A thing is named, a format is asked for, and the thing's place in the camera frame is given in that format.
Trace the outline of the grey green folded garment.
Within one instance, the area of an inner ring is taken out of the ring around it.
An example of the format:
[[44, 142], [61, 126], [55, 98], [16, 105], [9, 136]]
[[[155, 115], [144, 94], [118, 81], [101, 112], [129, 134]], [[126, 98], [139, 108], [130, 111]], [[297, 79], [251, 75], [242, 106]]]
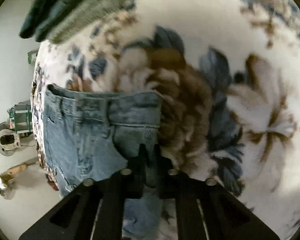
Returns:
[[47, 39], [61, 44], [76, 35], [95, 20], [121, 9], [126, 0], [83, 0], [61, 23], [49, 32]]

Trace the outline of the green storage rack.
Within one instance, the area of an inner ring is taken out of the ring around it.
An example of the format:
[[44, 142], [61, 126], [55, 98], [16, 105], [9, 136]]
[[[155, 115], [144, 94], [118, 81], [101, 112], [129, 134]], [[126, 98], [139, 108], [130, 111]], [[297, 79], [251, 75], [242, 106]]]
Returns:
[[30, 100], [20, 102], [7, 110], [9, 128], [21, 137], [33, 133]]

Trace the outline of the floral bed blanket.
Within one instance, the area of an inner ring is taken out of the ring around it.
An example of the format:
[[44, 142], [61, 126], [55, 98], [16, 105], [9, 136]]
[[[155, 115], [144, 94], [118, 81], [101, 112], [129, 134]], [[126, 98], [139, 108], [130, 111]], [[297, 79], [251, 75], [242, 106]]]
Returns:
[[156, 144], [173, 167], [218, 181], [280, 239], [298, 236], [300, 9], [294, 0], [126, 0], [61, 44], [40, 42], [33, 131], [41, 167], [57, 185], [44, 153], [49, 85], [158, 94]]

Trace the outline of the white green plastic container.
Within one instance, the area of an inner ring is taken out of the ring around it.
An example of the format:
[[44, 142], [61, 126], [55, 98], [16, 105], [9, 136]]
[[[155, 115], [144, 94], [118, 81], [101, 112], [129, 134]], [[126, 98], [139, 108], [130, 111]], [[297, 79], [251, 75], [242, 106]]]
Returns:
[[31, 50], [27, 53], [27, 61], [30, 65], [35, 65], [39, 49]]

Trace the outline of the brown broom stick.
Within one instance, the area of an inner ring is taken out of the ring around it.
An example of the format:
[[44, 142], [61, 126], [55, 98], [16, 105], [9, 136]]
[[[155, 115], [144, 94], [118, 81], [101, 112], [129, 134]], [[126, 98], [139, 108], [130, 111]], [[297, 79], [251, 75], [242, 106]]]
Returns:
[[39, 161], [28, 161], [10, 167], [5, 172], [0, 173], [0, 191], [6, 191], [11, 188], [15, 177], [25, 171], [29, 166], [39, 164]]

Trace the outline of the light blue denim shorts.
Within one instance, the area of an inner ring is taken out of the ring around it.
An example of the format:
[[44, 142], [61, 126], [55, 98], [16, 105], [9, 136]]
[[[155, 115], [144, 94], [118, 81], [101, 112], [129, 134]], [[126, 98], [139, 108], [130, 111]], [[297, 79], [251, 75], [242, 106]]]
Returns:
[[122, 234], [156, 239], [163, 201], [156, 191], [154, 146], [162, 99], [153, 92], [88, 93], [54, 85], [44, 96], [44, 153], [61, 196], [85, 179], [101, 181], [126, 167], [146, 147], [145, 187], [125, 203]]

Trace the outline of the round grey basin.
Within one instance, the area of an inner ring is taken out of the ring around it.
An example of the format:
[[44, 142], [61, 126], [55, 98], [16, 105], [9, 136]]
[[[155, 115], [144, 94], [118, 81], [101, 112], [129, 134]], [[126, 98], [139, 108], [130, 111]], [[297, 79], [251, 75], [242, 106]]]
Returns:
[[10, 129], [7, 122], [0, 123], [0, 154], [10, 157], [19, 148], [21, 148], [19, 135]]

